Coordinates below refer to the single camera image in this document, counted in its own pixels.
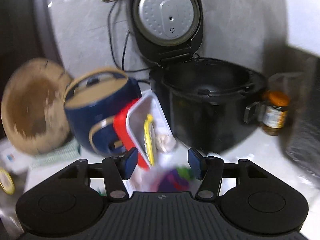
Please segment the purple pink snack wrapper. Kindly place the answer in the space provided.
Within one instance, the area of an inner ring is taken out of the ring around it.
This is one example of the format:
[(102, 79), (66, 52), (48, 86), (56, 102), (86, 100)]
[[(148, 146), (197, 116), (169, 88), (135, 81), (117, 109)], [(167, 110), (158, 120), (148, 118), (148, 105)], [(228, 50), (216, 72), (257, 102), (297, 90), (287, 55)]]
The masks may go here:
[(186, 166), (176, 166), (165, 171), (161, 171), (152, 180), (149, 187), (151, 192), (184, 192), (189, 191), (195, 180), (191, 168)]

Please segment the sauce jar orange lid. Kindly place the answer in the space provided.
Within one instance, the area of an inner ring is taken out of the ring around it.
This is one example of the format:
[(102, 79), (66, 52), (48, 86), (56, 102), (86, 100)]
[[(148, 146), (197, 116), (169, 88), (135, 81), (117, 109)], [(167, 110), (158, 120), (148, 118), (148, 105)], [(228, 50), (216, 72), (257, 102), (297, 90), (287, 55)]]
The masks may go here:
[(269, 90), (264, 94), (263, 99), (261, 127), (268, 135), (276, 136), (285, 125), (290, 98), (282, 91)]

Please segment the yellow round object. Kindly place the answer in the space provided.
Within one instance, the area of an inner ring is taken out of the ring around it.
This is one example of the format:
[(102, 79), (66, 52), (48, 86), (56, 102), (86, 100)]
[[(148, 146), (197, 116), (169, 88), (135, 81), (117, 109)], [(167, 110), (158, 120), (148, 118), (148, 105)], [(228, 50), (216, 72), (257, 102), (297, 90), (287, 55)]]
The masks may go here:
[(0, 168), (0, 185), (4, 192), (8, 195), (15, 193), (15, 185), (10, 174), (4, 169)]

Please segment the black rice cooker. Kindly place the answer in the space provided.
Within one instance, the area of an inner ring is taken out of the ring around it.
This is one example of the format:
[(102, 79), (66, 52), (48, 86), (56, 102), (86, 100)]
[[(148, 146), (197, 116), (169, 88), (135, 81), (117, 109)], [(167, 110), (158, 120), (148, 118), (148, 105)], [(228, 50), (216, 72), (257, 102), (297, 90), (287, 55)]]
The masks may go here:
[(265, 77), (197, 56), (201, 0), (127, 0), (130, 28), (173, 135), (203, 153), (220, 153), (256, 129)]

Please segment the white foam box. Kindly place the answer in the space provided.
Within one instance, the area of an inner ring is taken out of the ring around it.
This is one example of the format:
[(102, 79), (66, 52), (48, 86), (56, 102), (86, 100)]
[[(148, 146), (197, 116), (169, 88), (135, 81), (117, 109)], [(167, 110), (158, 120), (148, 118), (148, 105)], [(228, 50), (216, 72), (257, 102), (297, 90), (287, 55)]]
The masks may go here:
[(287, 43), (319, 56), (319, 0), (285, 0)]

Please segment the red white plastic tray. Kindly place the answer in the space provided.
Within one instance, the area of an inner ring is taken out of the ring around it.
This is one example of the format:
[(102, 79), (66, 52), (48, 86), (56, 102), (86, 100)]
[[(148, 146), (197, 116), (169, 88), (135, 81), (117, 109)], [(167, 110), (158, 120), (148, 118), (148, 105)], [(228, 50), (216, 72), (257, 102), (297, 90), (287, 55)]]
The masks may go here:
[[(138, 150), (138, 166), (144, 170), (150, 169), (151, 165), (145, 152), (144, 121), (147, 114), (153, 116), (154, 132), (172, 134), (169, 124), (157, 96), (152, 92), (145, 93), (141, 98), (127, 103), (116, 115), (113, 127), (116, 135), (128, 150), (136, 147)], [(162, 152), (156, 149), (155, 160)]]

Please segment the navy blue mini rice cooker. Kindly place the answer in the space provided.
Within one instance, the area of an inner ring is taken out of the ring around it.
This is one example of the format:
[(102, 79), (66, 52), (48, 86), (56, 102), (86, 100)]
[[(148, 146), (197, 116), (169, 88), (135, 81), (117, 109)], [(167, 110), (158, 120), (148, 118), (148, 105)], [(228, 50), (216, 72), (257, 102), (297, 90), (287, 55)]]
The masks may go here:
[(98, 68), (74, 79), (66, 88), (63, 107), (71, 132), (85, 149), (103, 156), (121, 155), (116, 115), (142, 96), (138, 81), (118, 68)]

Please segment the ginger root piece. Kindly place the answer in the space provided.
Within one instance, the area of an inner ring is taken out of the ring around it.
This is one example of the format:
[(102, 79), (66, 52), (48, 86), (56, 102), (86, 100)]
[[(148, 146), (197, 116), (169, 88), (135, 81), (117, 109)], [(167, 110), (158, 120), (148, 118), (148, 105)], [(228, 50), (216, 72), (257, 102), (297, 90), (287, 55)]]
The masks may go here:
[(172, 134), (156, 132), (156, 149), (162, 153), (171, 152), (176, 146), (176, 140)]

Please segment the round wooden cutting board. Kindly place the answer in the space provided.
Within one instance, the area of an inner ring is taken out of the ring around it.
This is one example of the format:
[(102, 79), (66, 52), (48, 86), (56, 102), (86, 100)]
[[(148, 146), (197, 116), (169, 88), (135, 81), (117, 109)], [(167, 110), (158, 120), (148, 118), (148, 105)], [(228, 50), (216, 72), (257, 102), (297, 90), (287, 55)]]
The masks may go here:
[(1, 101), (5, 135), (19, 151), (37, 155), (61, 146), (70, 133), (63, 96), (72, 77), (54, 61), (34, 58), (8, 80)]

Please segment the yellow comb brush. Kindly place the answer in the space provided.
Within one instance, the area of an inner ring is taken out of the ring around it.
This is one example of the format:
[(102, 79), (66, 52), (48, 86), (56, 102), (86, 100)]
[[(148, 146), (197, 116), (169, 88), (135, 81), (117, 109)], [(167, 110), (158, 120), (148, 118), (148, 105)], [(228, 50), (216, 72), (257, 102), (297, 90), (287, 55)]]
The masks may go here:
[(148, 158), (148, 161), (151, 166), (155, 165), (155, 132), (153, 128), (153, 116), (147, 114), (146, 120), (144, 121), (144, 143), (145, 143), (145, 152)]

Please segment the green white striped cloth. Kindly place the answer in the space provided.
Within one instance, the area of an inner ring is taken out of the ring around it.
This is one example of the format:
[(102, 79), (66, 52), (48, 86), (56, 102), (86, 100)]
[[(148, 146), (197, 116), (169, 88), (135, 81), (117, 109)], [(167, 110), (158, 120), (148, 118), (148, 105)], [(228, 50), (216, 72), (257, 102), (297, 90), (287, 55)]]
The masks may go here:
[(52, 152), (37, 155), (30, 164), (30, 168), (39, 168), (68, 160), (76, 159), (80, 156), (81, 146), (74, 138), (64, 146), (53, 150)]

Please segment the clear plastic bag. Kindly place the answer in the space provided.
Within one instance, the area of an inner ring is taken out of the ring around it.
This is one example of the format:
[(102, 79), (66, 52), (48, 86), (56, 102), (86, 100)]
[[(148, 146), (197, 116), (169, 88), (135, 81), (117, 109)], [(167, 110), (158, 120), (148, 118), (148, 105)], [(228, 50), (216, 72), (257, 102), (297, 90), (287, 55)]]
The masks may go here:
[(299, 99), (302, 81), (302, 72), (277, 73), (268, 79), (268, 87), (285, 93), (293, 101)]

